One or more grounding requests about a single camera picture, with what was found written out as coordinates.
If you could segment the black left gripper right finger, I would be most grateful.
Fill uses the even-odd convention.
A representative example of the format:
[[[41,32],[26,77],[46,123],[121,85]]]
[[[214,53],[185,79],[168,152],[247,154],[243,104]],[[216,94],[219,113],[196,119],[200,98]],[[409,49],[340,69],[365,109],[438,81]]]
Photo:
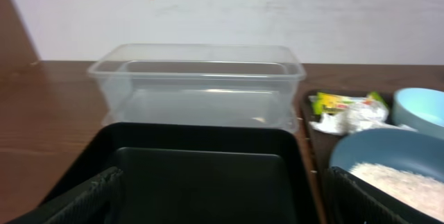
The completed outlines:
[[[325,202],[335,223],[442,224],[336,166],[325,171]]]

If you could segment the dark brown serving tray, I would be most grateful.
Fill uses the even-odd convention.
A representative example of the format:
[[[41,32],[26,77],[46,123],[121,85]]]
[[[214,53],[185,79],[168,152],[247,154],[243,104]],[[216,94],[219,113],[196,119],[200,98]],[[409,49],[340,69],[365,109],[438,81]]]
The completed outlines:
[[[310,126],[310,121],[318,121],[320,117],[314,114],[309,97],[315,96],[319,92],[350,97],[367,97],[369,92],[337,89],[310,89],[302,94],[299,102],[305,141],[308,144],[311,163],[313,164],[311,177],[314,179],[314,193],[320,200],[319,209],[322,211],[320,217],[325,218],[326,223],[332,224],[335,223],[334,212],[330,208],[331,202],[325,176],[327,169],[329,168],[330,155],[342,136],[319,132]]]

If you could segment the green yellow snack wrapper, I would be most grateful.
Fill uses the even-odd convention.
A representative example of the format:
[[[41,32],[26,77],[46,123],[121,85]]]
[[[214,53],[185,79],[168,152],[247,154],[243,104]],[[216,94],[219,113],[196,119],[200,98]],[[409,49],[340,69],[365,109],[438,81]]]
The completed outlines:
[[[389,108],[385,100],[377,92],[369,92],[365,97],[317,92],[313,96],[308,96],[308,99],[311,102],[315,115],[321,115],[322,113],[336,114],[344,111],[353,103],[369,105],[373,101],[380,102],[386,110]]]

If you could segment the light blue bowl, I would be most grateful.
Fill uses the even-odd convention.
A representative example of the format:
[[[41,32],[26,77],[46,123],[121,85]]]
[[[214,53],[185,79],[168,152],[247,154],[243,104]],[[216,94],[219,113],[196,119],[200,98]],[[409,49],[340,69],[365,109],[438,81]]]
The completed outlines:
[[[426,88],[399,89],[393,95],[392,122],[443,139],[443,92]]]

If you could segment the white tissue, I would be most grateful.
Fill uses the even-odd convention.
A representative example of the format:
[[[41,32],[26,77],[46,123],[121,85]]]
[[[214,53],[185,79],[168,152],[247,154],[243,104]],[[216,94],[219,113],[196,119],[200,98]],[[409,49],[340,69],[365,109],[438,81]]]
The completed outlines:
[[[382,128],[417,132],[407,125],[386,123],[388,116],[389,110],[379,101],[358,102],[335,115],[322,113],[319,121],[310,121],[309,124],[314,130],[337,136]]]

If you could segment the clear plastic bin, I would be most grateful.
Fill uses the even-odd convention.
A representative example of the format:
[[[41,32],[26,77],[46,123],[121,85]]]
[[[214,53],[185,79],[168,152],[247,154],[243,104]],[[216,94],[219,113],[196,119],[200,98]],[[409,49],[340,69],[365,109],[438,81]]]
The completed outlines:
[[[293,99],[306,73],[283,46],[125,44],[88,74],[118,122],[298,129]]]

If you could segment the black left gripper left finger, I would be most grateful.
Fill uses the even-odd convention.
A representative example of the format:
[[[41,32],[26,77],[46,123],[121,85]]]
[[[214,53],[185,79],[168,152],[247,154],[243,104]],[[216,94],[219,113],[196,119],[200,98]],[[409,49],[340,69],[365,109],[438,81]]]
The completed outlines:
[[[123,171],[110,167],[8,224],[113,224],[123,206]]]

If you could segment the dark blue plate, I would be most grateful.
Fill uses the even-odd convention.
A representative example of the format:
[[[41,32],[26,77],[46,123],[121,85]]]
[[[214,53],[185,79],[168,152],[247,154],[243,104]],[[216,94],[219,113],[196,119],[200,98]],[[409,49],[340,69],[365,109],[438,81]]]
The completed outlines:
[[[443,140],[408,130],[365,130],[341,139],[329,165],[350,173],[358,163],[381,164],[442,182]]]

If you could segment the pile of white rice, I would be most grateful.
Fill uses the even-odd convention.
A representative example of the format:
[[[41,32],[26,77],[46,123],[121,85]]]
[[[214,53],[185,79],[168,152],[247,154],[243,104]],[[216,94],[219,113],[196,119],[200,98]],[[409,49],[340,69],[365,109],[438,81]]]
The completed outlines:
[[[443,222],[443,183],[381,164],[355,164],[350,173],[400,202]]]

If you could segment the black plastic tray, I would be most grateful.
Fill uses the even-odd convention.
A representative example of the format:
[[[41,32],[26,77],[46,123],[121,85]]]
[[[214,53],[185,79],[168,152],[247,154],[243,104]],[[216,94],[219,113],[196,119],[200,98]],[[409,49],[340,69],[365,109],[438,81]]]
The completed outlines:
[[[102,128],[47,199],[112,166],[120,223],[317,223],[296,139],[267,128],[115,123]]]

